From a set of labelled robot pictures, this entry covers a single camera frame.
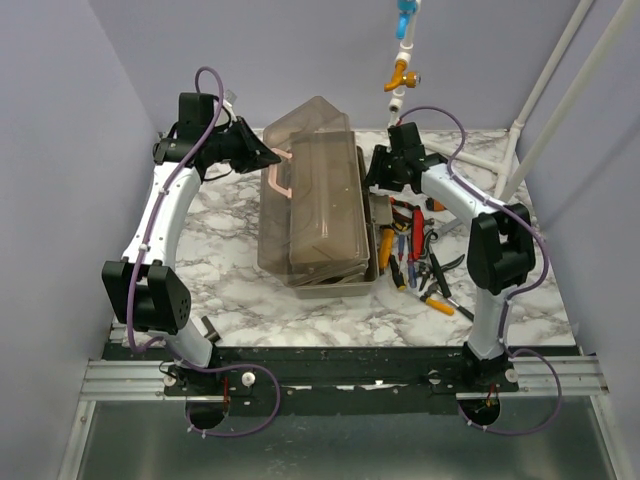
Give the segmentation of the beige plastic tool box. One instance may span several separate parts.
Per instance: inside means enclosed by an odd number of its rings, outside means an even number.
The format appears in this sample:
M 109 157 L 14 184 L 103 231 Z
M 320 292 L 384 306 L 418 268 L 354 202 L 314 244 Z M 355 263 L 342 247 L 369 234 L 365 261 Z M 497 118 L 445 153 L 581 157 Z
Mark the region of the beige plastic tool box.
M 263 131 L 257 264 L 301 299 L 356 297 L 377 278 L 364 160 L 347 114 L 315 96 Z

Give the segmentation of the yellow utility knife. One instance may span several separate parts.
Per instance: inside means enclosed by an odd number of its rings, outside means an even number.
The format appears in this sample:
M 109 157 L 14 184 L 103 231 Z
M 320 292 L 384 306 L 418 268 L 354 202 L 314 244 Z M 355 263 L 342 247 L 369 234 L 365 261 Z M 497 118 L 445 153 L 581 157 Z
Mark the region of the yellow utility knife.
M 383 273 L 389 265 L 395 231 L 391 226 L 381 228 L 381 240 L 378 250 L 379 270 Z

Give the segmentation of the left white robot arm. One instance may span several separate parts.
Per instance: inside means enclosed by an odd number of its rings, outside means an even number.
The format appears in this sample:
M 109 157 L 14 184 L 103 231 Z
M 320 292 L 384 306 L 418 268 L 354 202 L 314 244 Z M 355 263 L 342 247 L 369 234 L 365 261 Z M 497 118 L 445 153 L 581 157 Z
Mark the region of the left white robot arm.
M 101 278 L 115 319 L 130 348 L 141 353 L 162 342 L 193 364 L 187 382 L 201 395 L 222 380 L 212 364 L 213 342 L 191 320 L 191 293 L 175 271 L 179 238 L 207 170 L 226 163 L 239 174 L 280 163 L 247 122 L 218 96 L 184 92 L 178 119 L 153 151 L 147 203 L 135 234 L 118 260 L 104 263 Z

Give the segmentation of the red folding knife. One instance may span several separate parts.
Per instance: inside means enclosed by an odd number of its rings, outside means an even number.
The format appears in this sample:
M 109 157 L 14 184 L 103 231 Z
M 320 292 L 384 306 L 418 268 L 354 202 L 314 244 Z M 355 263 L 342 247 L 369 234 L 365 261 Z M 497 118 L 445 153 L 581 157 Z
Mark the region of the red folding knife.
M 412 209 L 411 214 L 411 234 L 409 243 L 409 258 L 413 261 L 418 261 L 422 253 L 424 244 L 424 226 L 424 215 L 421 208 L 419 206 L 416 206 Z

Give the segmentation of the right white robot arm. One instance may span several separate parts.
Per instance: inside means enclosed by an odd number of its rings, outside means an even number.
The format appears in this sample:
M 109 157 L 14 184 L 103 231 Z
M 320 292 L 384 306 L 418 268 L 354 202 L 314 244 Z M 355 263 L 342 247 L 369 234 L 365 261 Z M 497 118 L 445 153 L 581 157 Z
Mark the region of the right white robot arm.
M 475 358 L 459 371 L 467 389 L 483 391 L 497 375 L 489 360 L 505 352 L 507 295 L 524 284 L 536 264 L 529 211 L 484 194 L 441 156 L 428 155 L 415 123 L 391 126 L 387 133 L 389 144 L 374 148 L 364 184 L 393 192 L 410 187 L 443 204 L 469 229 L 466 265 L 477 295 L 466 348 Z

